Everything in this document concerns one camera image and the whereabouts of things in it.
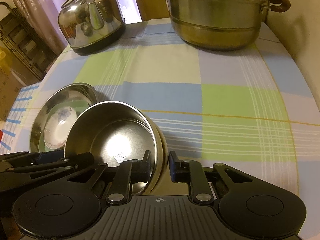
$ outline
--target metal screw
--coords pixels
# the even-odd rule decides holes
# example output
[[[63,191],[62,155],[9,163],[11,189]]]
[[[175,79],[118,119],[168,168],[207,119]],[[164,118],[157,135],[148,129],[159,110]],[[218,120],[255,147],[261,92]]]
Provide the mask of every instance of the metal screw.
[[[113,193],[108,196],[108,199],[110,199],[112,202],[117,202],[123,200],[124,196],[119,193]]]
[[[207,193],[201,193],[196,195],[196,199],[199,201],[209,201],[211,199],[211,196]]]

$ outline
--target checkered tablecloth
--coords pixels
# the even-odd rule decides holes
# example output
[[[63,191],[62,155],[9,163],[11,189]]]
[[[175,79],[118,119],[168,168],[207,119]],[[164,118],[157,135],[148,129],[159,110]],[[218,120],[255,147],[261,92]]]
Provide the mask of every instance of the checkered tablecloth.
[[[169,19],[128,25],[118,42],[90,56],[67,47],[26,96],[28,106],[15,103],[0,152],[29,150],[39,109],[73,82],[93,85],[100,100],[141,109],[179,156],[204,166],[224,162],[299,195],[308,210],[300,236],[320,239],[320,113],[265,24],[254,44],[234,52],[186,44]]]

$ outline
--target kettle spout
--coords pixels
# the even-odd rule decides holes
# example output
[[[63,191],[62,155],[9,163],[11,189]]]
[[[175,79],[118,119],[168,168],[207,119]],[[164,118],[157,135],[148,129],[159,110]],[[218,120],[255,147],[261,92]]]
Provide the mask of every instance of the kettle spout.
[[[90,23],[94,30],[100,30],[104,27],[104,20],[94,0],[87,0],[89,9]]]

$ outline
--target stainless steel kettle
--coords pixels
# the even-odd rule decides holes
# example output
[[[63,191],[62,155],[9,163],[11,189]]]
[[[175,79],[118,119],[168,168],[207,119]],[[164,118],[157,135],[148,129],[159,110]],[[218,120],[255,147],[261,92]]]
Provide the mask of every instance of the stainless steel kettle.
[[[58,23],[70,47],[80,55],[99,51],[125,30],[118,0],[67,0]]]

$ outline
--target curtain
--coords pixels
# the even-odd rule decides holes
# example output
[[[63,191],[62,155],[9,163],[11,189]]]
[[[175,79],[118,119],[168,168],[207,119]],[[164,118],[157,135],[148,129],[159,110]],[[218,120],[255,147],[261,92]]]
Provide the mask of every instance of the curtain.
[[[68,44],[59,25],[58,15],[66,0],[13,0],[38,35],[58,55]],[[136,0],[118,0],[126,23],[140,22]]]

